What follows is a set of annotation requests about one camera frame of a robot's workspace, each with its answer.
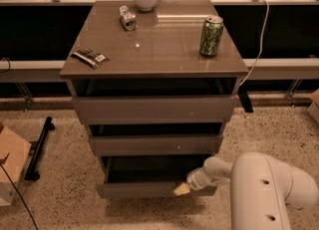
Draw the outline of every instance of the black stand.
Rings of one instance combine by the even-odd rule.
[[[25,180],[37,181],[40,178],[40,173],[39,173],[39,171],[35,171],[35,168],[36,168],[44,141],[46,139],[46,136],[47,136],[49,130],[54,130],[54,129],[55,129],[55,127],[52,124],[52,118],[50,116],[48,116],[45,123],[44,123],[39,140],[35,143],[35,147],[32,147],[32,149],[35,149],[35,151],[34,151],[33,156],[31,158],[27,173],[24,177]]]
[[[240,102],[247,113],[253,113],[252,104],[250,98],[248,96],[247,86],[246,84],[242,84],[238,89],[238,96]]]

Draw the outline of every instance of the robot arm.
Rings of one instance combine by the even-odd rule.
[[[229,179],[232,230],[290,230],[286,208],[307,209],[318,202],[318,186],[307,172],[258,152],[243,153],[233,164],[210,157],[181,186],[199,190]]]

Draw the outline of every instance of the speckled floor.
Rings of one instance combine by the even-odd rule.
[[[26,139],[37,140],[48,115],[56,130],[44,146],[41,178],[19,185],[39,229],[231,229],[228,186],[211,197],[100,199],[95,185],[102,183],[103,172],[73,110],[0,111],[0,120]],[[255,104],[253,114],[238,107],[218,156],[233,161],[244,151],[261,151],[305,169],[319,182],[318,127],[307,107]],[[319,206],[289,211],[289,218],[293,230],[318,230]],[[17,195],[11,206],[0,207],[0,229],[33,229]]]

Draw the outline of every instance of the soda can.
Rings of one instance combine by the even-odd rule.
[[[120,20],[122,22],[123,27],[128,30],[132,31],[136,28],[137,22],[134,16],[132,15],[128,6],[121,6],[120,7]]]
[[[203,22],[199,52],[208,57],[216,56],[223,31],[223,19],[211,15]]]

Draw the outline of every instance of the dresser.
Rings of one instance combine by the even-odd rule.
[[[134,31],[120,22],[123,5],[136,17]],[[208,0],[160,0],[151,12],[131,0],[93,6],[60,76],[104,171],[102,198],[174,196],[218,153],[248,70],[226,29],[217,56],[199,53],[202,23],[213,14]],[[71,57],[79,47],[110,60],[94,70]]]

